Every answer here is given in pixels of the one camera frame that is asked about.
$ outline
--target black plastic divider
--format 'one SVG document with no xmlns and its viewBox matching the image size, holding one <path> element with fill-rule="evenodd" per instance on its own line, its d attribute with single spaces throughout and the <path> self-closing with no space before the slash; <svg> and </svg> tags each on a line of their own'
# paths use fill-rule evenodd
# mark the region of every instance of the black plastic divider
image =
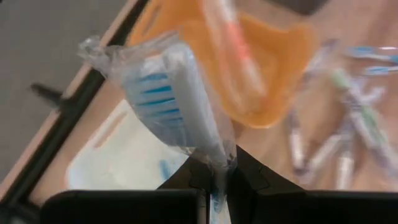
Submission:
<svg viewBox="0 0 398 224">
<path fill-rule="evenodd" d="M 147 2 L 148 0 L 138 0 L 136 2 L 136 5 L 119 26 L 108 45 L 124 45 L 128 34 Z M 69 110 L 60 112 L 61 114 L 55 124 L 6 192 L 1 204 L 9 210 L 9 213 L 17 214 L 19 218 L 23 218 L 27 222 L 36 223 L 38 221 L 39 207 L 29 201 L 29 195 L 97 94 L 103 82 L 104 78 L 99 72 L 90 70 L 82 84 L 70 98 L 72 104 Z"/>
</svg>

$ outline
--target plastic packaging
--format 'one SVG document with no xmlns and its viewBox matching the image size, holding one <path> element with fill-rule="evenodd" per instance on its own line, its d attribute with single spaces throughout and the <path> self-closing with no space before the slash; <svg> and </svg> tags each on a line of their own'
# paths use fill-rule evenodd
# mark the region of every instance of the plastic packaging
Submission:
<svg viewBox="0 0 398 224">
<path fill-rule="evenodd" d="M 169 146 L 213 170 L 211 203 L 216 217 L 226 210 L 226 184 L 236 167 L 231 121 L 205 85 L 195 56 L 178 32 L 133 47 L 101 48 L 98 39 L 80 45 L 80 55 L 116 81 L 141 122 Z"/>
</svg>

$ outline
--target wooden table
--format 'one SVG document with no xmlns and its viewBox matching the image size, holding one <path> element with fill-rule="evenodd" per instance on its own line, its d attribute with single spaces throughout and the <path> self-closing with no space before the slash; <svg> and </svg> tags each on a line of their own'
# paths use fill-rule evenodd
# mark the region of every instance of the wooden table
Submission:
<svg viewBox="0 0 398 224">
<path fill-rule="evenodd" d="M 136 0 L 128 0 L 103 36 L 102 44 L 109 42 L 116 28 L 135 2 Z M 398 1 L 396 0 L 330 0 L 323 9 L 309 18 L 302 18 L 280 6 L 263 0 L 238 0 L 238 6 L 241 10 L 251 13 L 258 19 L 280 27 L 308 19 L 315 27 L 321 40 L 327 38 L 341 39 L 342 48 L 352 45 L 397 45 L 398 14 L 396 9 L 398 9 Z M 350 60 L 336 60 L 333 65 L 347 66 L 353 70 L 360 67 L 359 63 Z M 71 95 L 76 90 L 89 69 L 90 67 L 86 64 L 82 66 L 76 78 L 66 90 L 65 96 Z M 398 100 L 398 90 L 394 89 L 396 82 L 398 82 L 398 77 L 395 76 L 375 78 L 371 81 L 371 85 L 382 84 L 389 88 L 388 94 L 377 104 L 376 108 L 388 120 L 386 128 L 390 132 L 391 139 L 398 135 L 398 118 L 394 116 L 398 112 L 398 105 L 394 104 Z M 299 109 L 299 114 L 303 123 L 304 139 L 308 142 L 308 147 L 306 147 L 308 155 L 313 154 L 314 150 L 340 123 L 344 109 L 336 96 L 335 89 L 326 77 L 314 80 L 312 88 L 303 94 L 302 98 L 305 100 L 302 103 L 303 106 Z M 64 179 L 67 166 L 121 99 L 123 99 L 122 91 L 113 84 L 105 82 L 31 193 L 30 200 L 32 202 L 41 205 L 52 195 L 67 189 Z M 43 140 L 57 116 L 56 112 L 51 113 L 27 146 L 21 158 L 2 183 L 0 198 Z M 270 129 L 250 129 L 239 124 L 235 124 L 234 127 L 237 143 L 243 149 L 279 174 L 296 181 L 292 174 L 287 130 L 284 123 L 277 124 Z M 384 174 L 375 165 L 368 153 L 363 150 L 363 146 L 357 145 L 358 163 L 352 189 L 392 190 Z M 333 188 L 335 174 L 332 166 L 334 165 L 335 160 L 331 159 L 325 168 L 327 171 L 323 173 L 322 178 L 313 188 Z"/>
</svg>

